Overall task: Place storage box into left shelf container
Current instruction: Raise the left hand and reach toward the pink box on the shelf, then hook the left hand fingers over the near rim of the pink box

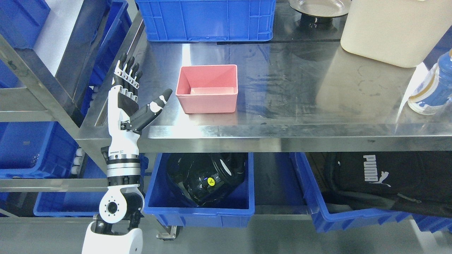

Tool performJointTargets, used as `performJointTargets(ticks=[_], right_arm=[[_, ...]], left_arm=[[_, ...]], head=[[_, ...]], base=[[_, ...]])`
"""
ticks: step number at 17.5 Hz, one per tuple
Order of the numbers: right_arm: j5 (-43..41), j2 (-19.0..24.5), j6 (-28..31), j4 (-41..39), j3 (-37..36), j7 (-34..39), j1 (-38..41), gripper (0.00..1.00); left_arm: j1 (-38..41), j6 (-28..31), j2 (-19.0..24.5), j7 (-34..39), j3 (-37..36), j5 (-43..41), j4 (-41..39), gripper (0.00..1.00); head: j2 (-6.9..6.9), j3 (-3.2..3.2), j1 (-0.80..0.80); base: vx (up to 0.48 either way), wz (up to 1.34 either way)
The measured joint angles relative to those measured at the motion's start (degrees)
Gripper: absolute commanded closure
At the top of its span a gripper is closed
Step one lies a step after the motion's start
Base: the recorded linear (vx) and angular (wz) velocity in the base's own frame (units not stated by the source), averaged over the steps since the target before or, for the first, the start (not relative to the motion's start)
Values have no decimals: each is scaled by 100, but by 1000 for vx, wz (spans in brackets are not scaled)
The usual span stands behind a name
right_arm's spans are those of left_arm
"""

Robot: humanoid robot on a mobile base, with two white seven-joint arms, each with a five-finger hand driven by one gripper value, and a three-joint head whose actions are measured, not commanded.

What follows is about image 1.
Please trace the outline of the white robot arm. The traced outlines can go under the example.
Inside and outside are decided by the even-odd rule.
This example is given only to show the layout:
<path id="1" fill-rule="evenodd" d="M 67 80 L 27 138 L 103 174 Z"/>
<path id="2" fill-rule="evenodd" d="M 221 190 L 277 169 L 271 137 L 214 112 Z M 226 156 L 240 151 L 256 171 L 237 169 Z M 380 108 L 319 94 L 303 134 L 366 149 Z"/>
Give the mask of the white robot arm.
<path id="1" fill-rule="evenodd" d="M 139 155 L 105 156 L 107 191 L 99 212 L 88 225 L 83 254 L 140 254 L 143 232 L 139 228 L 144 208 L 140 190 Z"/>

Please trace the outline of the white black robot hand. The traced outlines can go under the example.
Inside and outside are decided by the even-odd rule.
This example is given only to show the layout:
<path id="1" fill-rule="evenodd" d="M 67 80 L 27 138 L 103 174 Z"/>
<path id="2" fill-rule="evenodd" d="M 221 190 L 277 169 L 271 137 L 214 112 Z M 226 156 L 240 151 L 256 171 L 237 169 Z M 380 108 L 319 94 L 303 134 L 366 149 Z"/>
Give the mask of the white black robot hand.
<path id="1" fill-rule="evenodd" d="M 114 66 L 107 101 L 110 159 L 134 158 L 139 155 L 137 143 L 142 131 L 160 115 L 173 93 L 172 89 L 166 89 L 159 97 L 140 107 L 138 89 L 142 71 L 139 69 L 140 64 L 126 53 L 122 53 Z"/>

